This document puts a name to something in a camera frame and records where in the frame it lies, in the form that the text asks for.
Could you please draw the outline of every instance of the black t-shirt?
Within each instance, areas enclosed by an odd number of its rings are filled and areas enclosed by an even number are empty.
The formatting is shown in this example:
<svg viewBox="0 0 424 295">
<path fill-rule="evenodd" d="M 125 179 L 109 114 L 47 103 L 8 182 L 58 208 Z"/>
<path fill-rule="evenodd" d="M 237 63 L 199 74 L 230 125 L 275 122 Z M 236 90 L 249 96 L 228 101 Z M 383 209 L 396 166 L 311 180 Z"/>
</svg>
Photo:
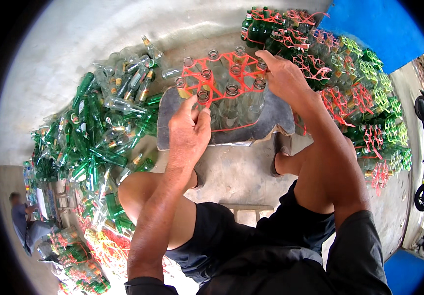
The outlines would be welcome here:
<svg viewBox="0 0 424 295">
<path fill-rule="evenodd" d="M 127 283 L 127 295 L 176 295 L 173 286 L 150 277 Z M 321 257 L 301 247 L 262 246 L 232 258 L 204 283 L 197 295 L 392 294 L 382 264 L 381 242 L 373 215 L 348 217 L 330 248 L 327 271 Z"/>
</svg>

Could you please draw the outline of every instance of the black shorts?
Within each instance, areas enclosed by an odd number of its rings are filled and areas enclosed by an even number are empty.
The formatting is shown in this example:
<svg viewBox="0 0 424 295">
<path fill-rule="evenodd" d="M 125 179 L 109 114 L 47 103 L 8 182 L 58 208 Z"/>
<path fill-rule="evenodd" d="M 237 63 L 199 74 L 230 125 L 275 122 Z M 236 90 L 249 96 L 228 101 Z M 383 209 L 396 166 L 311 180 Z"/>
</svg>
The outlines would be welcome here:
<svg viewBox="0 0 424 295">
<path fill-rule="evenodd" d="M 227 207 L 216 203 L 197 204 L 192 238 L 184 245 L 166 251 L 183 273 L 201 283 L 215 270 L 243 250 L 260 245 L 301 246 L 321 254 L 322 243 L 335 232 L 332 214 L 318 214 L 300 206 L 292 183 L 280 197 L 280 205 L 269 218 L 263 217 L 256 227 L 235 222 Z"/>
</svg>

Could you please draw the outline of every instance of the man's left hand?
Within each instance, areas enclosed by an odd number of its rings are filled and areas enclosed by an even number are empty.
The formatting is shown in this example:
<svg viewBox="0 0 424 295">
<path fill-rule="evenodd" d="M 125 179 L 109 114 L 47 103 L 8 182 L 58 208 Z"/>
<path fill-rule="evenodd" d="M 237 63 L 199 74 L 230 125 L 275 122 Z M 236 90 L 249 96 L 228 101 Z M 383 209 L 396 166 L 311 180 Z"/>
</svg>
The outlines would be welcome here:
<svg viewBox="0 0 424 295">
<path fill-rule="evenodd" d="M 169 162 L 171 169 L 190 169 L 210 141 L 210 109 L 192 109 L 197 95 L 186 99 L 169 121 Z"/>
</svg>

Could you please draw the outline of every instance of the hand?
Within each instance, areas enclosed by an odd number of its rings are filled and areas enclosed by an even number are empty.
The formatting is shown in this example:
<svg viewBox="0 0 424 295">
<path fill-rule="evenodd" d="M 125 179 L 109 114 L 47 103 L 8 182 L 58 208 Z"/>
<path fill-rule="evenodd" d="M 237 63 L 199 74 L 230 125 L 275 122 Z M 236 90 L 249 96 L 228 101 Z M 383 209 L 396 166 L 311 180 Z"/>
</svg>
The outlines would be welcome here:
<svg viewBox="0 0 424 295">
<path fill-rule="evenodd" d="M 190 170 L 209 144 L 210 109 L 192 110 L 197 95 L 186 99 L 169 121 L 169 168 Z"/>
<path fill-rule="evenodd" d="M 266 74 L 266 80 L 270 91 L 297 113 L 301 114 L 316 102 L 321 103 L 320 96 L 310 88 L 301 70 L 290 60 L 272 56 L 267 50 L 256 51 L 256 56 L 261 57 L 268 65 L 270 73 Z"/>
</svg>

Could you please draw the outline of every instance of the blue wall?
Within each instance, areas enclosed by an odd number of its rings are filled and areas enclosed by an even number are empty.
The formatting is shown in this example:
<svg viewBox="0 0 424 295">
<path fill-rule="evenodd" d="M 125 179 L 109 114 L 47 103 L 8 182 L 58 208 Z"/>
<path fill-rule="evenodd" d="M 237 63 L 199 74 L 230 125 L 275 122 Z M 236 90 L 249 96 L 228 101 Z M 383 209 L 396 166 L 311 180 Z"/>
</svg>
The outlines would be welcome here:
<svg viewBox="0 0 424 295">
<path fill-rule="evenodd" d="M 393 295 L 412 294 L 424 278 L 424 260 L 399 248 L 384 264 Z"/>
<path fill-rule="evenodd" d="M 424 53 L 424 36 L 396 0 L 334 0 L 319 27 L 355 37 L 392 73 Z"/>
</svg>

